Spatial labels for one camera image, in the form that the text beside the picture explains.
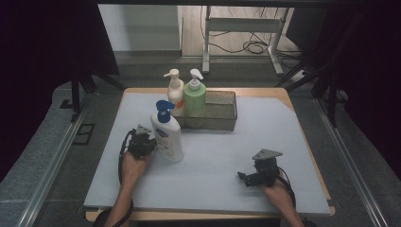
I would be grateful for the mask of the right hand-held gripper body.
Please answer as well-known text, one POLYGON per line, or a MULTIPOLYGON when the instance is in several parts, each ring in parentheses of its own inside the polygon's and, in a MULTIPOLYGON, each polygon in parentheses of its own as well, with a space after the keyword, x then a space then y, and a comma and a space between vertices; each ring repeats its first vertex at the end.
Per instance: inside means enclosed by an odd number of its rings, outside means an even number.
POLYGON ((254 156, 254 167, 256 172, 253 174, 251 182, 253 185, 272 186, 280 175, 276 158, 282 156, 279 151, 262 148, 254 156))

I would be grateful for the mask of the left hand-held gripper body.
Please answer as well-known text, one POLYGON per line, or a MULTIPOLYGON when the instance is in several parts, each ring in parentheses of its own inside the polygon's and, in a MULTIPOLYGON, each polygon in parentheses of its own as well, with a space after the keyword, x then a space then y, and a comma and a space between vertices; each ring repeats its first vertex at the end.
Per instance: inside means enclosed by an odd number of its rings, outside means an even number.
POLYGON ((151 130, 142 125, 138 125, 136 129, 132 129, 129 132, 130 140, 128 144, 128 152, 136 159, 140 159, 149 154, 148 147, 152 146, 152 144, 148 143, 148 140, 150 140, 150 133, 151 130))

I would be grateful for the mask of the white pump bottle blue cap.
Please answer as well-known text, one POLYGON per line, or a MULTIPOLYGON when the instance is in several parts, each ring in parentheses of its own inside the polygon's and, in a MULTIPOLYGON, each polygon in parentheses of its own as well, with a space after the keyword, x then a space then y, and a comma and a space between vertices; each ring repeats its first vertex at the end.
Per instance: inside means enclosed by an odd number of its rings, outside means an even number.
POLYGON ((180 162, 183 159, 181 126, 170 114, 175 105, 167 100, 156 102, 157 113, 151 117, 157 149, 168 160, 180 162))

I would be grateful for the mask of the cream white pump bottle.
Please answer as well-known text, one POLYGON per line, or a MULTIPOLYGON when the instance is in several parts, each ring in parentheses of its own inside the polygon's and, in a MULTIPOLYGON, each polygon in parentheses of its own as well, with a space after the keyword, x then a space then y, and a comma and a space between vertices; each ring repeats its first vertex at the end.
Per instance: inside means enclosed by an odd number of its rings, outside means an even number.
POLYGON ((183 113, 183 86, 184 83, 180 79, 178 69, 170 69, 165 78, 170 78, 167 88, 168 101, 173 103, 175 107, 170 111, 172 115, 177 116, 183 113))

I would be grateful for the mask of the green pump bottle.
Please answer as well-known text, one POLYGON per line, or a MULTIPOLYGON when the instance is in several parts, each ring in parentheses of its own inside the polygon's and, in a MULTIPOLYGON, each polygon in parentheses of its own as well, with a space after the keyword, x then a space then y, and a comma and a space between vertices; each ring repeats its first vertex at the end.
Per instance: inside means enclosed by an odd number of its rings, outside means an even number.
POLYGON ((192 79, 183 87, 184 111, 186 116, 200 117, 204 115, 206 87, 198 69, 191 69, 190 76, 192 79))

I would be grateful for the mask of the metal mesh basket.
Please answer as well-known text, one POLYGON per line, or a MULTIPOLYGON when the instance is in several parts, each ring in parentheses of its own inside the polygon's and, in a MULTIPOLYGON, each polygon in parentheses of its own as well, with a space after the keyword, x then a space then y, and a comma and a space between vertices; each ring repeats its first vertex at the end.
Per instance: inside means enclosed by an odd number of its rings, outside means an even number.
POLYGON ((183 129, 233 131, 237 120, 236 96, 233 91, 207 91, 201 116, 176 116, 183 129))

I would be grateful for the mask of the person's right hand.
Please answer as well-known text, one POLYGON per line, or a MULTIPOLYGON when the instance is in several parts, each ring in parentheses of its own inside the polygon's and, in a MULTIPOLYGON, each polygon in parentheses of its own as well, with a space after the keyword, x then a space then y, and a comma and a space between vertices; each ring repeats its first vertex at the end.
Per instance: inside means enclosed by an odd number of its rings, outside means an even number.
POLYGON ((279 180, 276 180, 272 186, 260 185, 259 189, 275 208, 292 206, 292 200, 288 190, 279 180))

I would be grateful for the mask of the pale blue table mat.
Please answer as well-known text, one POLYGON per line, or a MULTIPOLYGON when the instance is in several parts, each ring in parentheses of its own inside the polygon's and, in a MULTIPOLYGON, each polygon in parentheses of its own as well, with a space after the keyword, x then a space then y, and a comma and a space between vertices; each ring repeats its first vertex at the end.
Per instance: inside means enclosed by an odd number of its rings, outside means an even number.
POLYGON ((272 214, 261 191, 238 177, 253 173, 253 156, 266 148, 280 152, 277 164, 289 176, 298 212, 329 215, 296 113, 268 97, 239 97, 236 107, 233 131, 184 130, 180 162, 152 155, 133 193, 136 209, 272 214))

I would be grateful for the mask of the black tripod stand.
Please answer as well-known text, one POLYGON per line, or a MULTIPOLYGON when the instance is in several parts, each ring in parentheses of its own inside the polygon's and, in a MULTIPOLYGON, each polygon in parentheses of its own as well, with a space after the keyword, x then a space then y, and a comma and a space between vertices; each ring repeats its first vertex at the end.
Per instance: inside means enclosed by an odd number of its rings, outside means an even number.
POLYGON ((306 70, 306 75, 301 79, 292 82, 290 85, 286 85, 285 89, 290 92, 295 90, 302 85, 316 79, 316 83, 311 89, 311 94, 313 97, 322 97, 325 93, 328 93, 327 99, 327 118, 331 125, 336 128, 336 105, 337 105, 337 91, 338 91, 338 80, 333 71, 334 66, 331 61, 323 64, 320 67, 315 67, 312 65, 311 61, 300 61, 292 69, 290 69, 279 82, 276 87, 281 87, 288 79, 292 79, 296 73, 301 70, 306 70))
POLYGON ((87 94, 93 94, 96 91, 96 84, 93 76, 103 79, 107 83, 111 84, 115 88, 124 91, 126 86, 117 80, 113 79, 111 76, 103 73, 89 72, 78 72, 72 75, 71 79, 71 95, 72 95, 72 109, 73 114, 71 121, 75 122, 80 115, 80 98, 79 98, 79 88, 82 87, 87 94))

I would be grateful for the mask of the white power strip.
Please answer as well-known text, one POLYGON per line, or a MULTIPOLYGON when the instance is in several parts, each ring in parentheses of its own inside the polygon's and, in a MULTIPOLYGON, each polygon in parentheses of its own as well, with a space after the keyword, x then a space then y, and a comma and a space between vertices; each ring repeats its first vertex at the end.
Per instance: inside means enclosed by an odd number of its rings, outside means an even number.
POLYGON ((291 82, 297 82, 300 79, 304 78, 305 76, 307 76, 308 73, 305 70, 300 70, 299 72, 297 72, 291 79, 291 82))

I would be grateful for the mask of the white panel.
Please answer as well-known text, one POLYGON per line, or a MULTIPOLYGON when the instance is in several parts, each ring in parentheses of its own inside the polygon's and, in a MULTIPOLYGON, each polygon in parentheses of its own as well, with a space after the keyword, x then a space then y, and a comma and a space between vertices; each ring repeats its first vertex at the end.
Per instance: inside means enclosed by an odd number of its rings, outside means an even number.
POLYGON ((98 5, 113 51, 182 49, 183 14, 178 6, 98 5))

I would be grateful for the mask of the dark curtain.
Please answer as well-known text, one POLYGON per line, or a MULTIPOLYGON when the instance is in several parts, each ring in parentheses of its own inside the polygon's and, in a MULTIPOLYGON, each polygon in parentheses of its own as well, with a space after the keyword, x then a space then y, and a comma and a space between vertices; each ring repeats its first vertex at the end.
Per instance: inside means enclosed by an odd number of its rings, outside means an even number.
POLYGON ((0 182, 58 86, 118 73, 97 0, 0 0, 0 182))
POLYGON ((333 68, 312 89, 322 95, 335 76, 345 110, 401 179, 401 0, 361 7, 295 9, 287 37, 322 67, 357 12, 363 17, 333 68))

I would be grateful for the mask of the aluminium rail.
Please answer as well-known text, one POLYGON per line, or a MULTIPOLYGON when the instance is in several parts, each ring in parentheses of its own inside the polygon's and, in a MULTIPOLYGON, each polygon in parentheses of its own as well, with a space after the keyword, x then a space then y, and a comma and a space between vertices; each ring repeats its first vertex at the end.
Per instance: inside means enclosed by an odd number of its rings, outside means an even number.
POLYGON ((313 102, 318 108, 320 117, 328 131, 333 143, 336 147, 336 150, 344 164, 344 167, 365 207, 365 210, 368 213, 374 227, 389 227, 387 220, 384 218, 381 208, 379 207, 372 191, 365 183, 362 178, 354 159, 352 158, 348 147, 343 141, 340 132, 338 129, 331 123, 327 114, 328 111, 324 107, 322 101, 317 98, 313 99, 313 102))
POLYGON ((25 210, 19 218, 19 221, 15 227, 32 227, 37 216, 42 209, 44 201, 49 193, 53 182, 55 181, 61 165, 66 157, 68 150, 70 149, 73 140, 78 132, 81 122, 87 113, 88 107, 90 105, 92 96, 85 95, 80 104, 80 113, 76 117, 76 120, 70 124, 67 132, 63 136, 55 154, 52 156, 49 165, 45 169, 44 174, 39 180, 38 185, 33 191, 33 195, 29 199, 25 210))

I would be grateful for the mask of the white metal desk frame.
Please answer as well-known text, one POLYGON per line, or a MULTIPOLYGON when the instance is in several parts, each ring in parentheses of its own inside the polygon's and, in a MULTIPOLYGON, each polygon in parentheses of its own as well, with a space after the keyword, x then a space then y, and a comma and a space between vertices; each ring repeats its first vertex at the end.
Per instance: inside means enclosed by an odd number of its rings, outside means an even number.
POLYGON ((275 73, 283 76, 284 71, 277 57, 277 46, 279 44, 282 32, 284 30, 289 8, 284 8, 283 14, 277 18, 220 18, 211 17, 211 6, 206 7, 205 28, 204 28, 204 45, 202 52, 202 68, 204 74, 208 74, 210 70, 210 32, 259 32, 274 34, 272 42, 269 44, 268 53, 275 73))

